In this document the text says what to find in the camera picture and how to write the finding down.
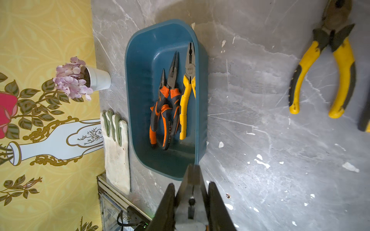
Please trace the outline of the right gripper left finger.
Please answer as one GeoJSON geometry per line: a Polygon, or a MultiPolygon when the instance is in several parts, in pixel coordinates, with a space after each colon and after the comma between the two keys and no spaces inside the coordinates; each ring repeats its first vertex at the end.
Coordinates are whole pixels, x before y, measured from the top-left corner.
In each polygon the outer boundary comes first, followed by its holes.
{"type": "Polygon", "coordinates": [[[156,214],[146,231],[174,231],[175,186],[169,184],[159,204],[156,214]]]}

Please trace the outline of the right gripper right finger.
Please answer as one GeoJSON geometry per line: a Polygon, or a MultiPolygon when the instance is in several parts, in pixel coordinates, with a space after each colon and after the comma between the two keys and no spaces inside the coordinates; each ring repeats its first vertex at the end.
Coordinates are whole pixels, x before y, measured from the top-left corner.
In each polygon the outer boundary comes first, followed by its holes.
{"type": "Polygon", "coordinates": [[[210,207],[210,231],[236,231],[219,190],[214,182],[210,182],[209,184],[208,196],[210,207]]]}

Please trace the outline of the yellow wide handle pliers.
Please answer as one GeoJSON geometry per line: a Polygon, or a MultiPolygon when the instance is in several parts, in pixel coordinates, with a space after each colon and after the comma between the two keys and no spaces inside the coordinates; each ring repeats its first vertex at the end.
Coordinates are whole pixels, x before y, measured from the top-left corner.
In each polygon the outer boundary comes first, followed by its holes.
{"type": "Polygon", "coordinates": [[[209,225],[208,195],[199,165],[190,164],[175,197],[175,229],[206,231],[209,225]]]}

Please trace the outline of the small orange black pliers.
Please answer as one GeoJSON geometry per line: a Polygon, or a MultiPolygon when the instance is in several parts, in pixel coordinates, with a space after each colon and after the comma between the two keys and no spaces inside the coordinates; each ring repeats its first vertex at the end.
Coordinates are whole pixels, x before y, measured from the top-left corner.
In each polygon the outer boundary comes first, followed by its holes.
{"type": "Polygon", "coordinates": [[[177,134],[180,117],[180,90],[177,86],[179,52],[175,52],[168,77],[161,78],[161,116],[164,125],[162,149],[167,150],[173,136],[177,134]]]}

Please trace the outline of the yellow pliers silver head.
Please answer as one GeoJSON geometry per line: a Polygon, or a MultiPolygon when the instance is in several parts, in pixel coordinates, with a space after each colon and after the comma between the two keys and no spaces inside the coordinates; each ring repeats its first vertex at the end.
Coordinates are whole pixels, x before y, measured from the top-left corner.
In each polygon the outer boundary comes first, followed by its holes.
{"type": "Polygon", "coordinates": [[[187,136],[187,114],[188,101],[191,92],[196,98],[196,65],[195,65],[195,48],[194,43],[190,42],[188,45],[186,57],[186,72],[183,77],[184,92],[180,100],[180,140],[184,140],[187,136]]]}

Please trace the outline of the teal plastic storage box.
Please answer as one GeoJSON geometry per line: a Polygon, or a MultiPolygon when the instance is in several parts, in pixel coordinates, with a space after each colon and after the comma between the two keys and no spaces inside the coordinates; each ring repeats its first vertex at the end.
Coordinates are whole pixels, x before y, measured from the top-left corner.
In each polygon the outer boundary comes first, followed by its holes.
{"type": "Polygon", "coordinates": [[[180,181],[189,164],[198,164],[206,152],[208,114],[208,55],[198,41],[192,27],[173,19],[136,32],[130,39],[125,54],[126,88],[130,138],[138,160],[148,169],[170,179],[180,181]],[[157,146],[149,139],[151,107],[158,99],[163,69],[179,52],[177,87],[184,91],[188,44],[194,44],[196,94],[190,96],[187,113],[187,136],[171,139],[168,150],[163,150],[163,126],[157,130],[157,146]]]}

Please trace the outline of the white green work glove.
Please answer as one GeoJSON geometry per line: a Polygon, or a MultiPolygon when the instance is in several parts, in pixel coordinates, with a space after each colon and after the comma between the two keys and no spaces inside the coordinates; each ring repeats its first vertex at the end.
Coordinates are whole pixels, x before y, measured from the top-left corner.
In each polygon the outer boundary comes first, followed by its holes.
{"type": "Polygon", "coordinates": [[[109,182],[123,194],[131,190],[128,125],[113,111],[100,114],[104,139],[105,170],[109,182]]]}

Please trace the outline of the pink flower pot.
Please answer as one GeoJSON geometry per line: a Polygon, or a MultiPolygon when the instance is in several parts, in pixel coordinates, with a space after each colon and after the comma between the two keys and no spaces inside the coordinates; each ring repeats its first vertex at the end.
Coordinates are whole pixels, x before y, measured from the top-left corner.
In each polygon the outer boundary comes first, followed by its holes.
{"type": "Polygon", "coordinates": [[[55,88],[70,99],[85,97],[90,101],[92,93],[111,87],[111,76],[107,71],[88,66],[75,56],[68,63],[57,66],[53,82],[55,88]]]}

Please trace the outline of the aluminium front rail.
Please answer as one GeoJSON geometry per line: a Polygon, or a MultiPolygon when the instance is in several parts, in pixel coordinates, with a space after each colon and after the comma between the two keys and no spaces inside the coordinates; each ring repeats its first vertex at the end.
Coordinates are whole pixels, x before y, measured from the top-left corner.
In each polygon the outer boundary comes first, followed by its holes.
{"type": "Polygon", "coordinates": [[[104,231],[144,231],[151,218],[110,184],[103,172],[97,176],[98,197],[104,231]]]}

